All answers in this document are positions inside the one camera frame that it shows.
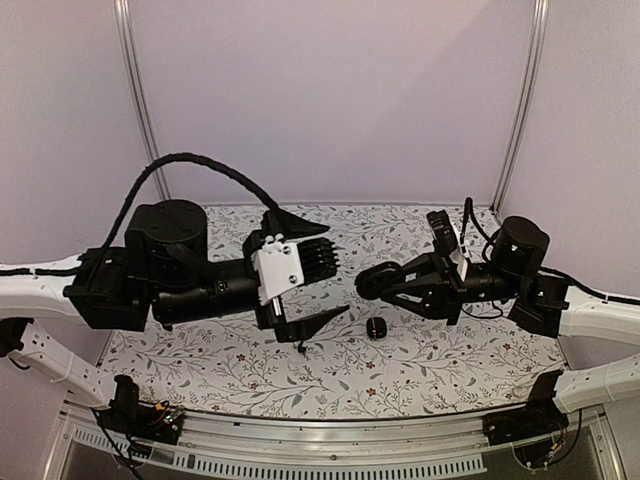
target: perforated metal strip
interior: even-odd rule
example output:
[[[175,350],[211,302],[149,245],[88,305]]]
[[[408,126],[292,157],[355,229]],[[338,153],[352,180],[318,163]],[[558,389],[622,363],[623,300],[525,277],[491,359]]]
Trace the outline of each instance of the perforated metal strip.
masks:
[[[105,452],[112,453],[109,442],[99,430],[76,426],[74,441]],[[128,442],[119,435],[113,435],[116,444],[124,451]],[[404,480],[404,479],[445,479],[456,478],[487,469],[482,455],[420,462],[404,465],[362,466],[290,466],[261,463],[238,462],[215,458],[194,451],[175,451],[166,461],[146,460],[150,464],[165,468],[229,480]]]

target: white wall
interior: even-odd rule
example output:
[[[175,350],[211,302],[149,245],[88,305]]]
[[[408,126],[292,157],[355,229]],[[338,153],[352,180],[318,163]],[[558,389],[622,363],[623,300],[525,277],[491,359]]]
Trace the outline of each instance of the white wall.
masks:
[[[145,165],[113,3],[2,2],[0,18],[0,262],[99,246]],[[90,360],[105,341],[46,325]],[[7,360],[0,384],[0,477],[33,480],[65,392]]]
[[[488,204],[533,1],[132,2],[163,153],[194,150],[285,202]],[[254,202],[196,167],[172,194]]]
[[[594,288],[640,296],[638,25],[639,0],[550,2],[536,93],[503,216],[527,216],[551,236],[547,265]],[[564,346],[574,367],[638,351],[586,339]],[[618,438],[629,478],[640,478],[639,407],[636,400],[608,408],[615,424],[635,432]]]

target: floral pattern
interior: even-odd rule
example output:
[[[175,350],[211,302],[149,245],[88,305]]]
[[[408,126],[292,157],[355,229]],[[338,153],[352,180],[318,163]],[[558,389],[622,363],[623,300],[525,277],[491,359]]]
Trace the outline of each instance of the floral pattern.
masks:
[[[462,314],[457,326],[423,320],[353,287],[363,269],[406,262],[432,249],[425,206],[305,206],[290,211],[331,226],[341,267],[334,278],[285,296],[287,318],[348,304],[304,354],[255,326],[253,313],[176,326],[149,321],[142,333],[116,332],[103,368],[132,376],[148,400],[169,399],[194,410],[305,419],[382,418],[463,412],[526,399],[536,377],[562,366],[554,340],[535,337],[505,318]],[[447,208],[459,226],[460,208]],[[235,258],[260,222],[258,206],[208,208],[212,260]],[[486,209],[478,218],[492,232]],[[472,257],[484,244],[469,225]],[[467,312],[490,315],[489,305]],[[388,336],[372,341],[366,319],[384,317]]]

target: floral tablecloth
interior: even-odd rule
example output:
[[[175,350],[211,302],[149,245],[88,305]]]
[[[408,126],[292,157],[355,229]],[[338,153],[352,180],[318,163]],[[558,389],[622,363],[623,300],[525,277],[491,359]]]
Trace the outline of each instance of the floral tablecloth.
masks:
[[[307,342],[306,355],[260,331],[252,313],[176,326],[149,321],[142,333],[116,332],[102,366],[126,373],[146,399],[169,399],[194,410],[305,419],[424,416],[521,402],[536,376],[560,367],[554,340],[534,337],[507,319],[462,314],[455,327],[357,296],[358,272],[384,260],[406,262],[432,249],[426,206],[304,206],[288,210],[331,226],[339,250],[336,277],[285,297],[293,320],[348,304],[349,312]],[[453,221],[461,209],[447,208]],[[212,260],[240,256],[242,241],[263,209],[207,208]],[[497,223],[477,210],[488,231]],[[470,226],[470,250],[483,240]],[[467,306],[476,315],[490,305]],[[371,341],[365,321],[382,316],[383,340]]]

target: leaf pattern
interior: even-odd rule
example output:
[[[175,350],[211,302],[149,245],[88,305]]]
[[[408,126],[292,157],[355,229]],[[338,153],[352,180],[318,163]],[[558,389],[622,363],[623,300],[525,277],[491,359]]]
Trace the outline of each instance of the leaf pattern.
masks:
[[[462,314],[455,327],[358,297],[355,276],[376,263],[406,262],[432,249],[426,206],[305,206],[288,210],[331,226],[339,246],[338,275],[285,296],[287,318],[349,304],[301,355],[258,330],[253,313],[203,320],[164,331],[150,320],[144,333],[116,332],[103,368],[132,376],[147,400],[232,414],[305,419],[380,418],[463,412],[527,398],[536,377],[561,367],[554,340],[534,337],[506,319]],[[448,208],[460,227],[462,211]],[[211,260],[240,256],[263,208],[208,208]],[[498,225],[478,209],[485,229]],[[483,239],[472,225],[469,250]],[[472,313],[491,313],[473,305]],[[387,320],[388,336],[371,341],[366,319]]]

